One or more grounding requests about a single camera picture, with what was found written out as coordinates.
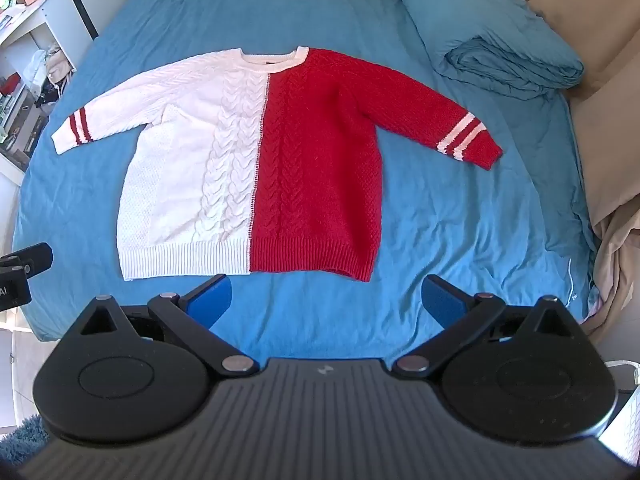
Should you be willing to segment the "folded blue duvet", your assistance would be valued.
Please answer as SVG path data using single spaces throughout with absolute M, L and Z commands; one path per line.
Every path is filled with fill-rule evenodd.
M 582 81 L 577 53 L 525 0 L 402 0 L 435 72 L 520 100 Z

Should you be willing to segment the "blue bed sheet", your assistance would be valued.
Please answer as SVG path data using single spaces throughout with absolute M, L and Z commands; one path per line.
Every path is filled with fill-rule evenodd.
M 420 298 L 430 273 L 521 306 L 554 295 L 586 316 L 594 243 L 565 99 L 511 99 L 439 76 L 401 0 L 129 0 L 49 125 L 142 70 L 215 50 L 298 46 L 358 56 L 428 84 L 477 114 L 503 156 L 486 171 L 381 132 L 382 244 L 371 281 L 237 276 L 232 305 L 214 327 L 219 337 L 257 361 L 393 360 L 439 330 Z

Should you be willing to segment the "blue fluffy rug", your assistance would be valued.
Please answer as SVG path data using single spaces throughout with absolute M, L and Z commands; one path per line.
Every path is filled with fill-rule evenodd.
M 40 415 L 26 418 L 0 441 L 0 457 L 15 467 L 37 455 L 49 442 L 49 433 Z

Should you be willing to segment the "white shelf unit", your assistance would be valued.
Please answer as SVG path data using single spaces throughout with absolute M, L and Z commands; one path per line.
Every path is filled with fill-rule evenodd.
M 48 112 L 93 38 L 79 0 L 15 0 L 1 12 L 1 174 L 20 186 Z

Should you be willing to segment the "red and white knit sweater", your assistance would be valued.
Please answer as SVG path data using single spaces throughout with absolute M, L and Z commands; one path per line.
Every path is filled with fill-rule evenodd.
M 66 153 L 138 129 L 116 221 L 127 281 L 324 271 L 370 280 L 378 130 L 489 169 L 480 118 L 397 70 L 331 50 L 217 51 L 137 74 L 52 134 Z

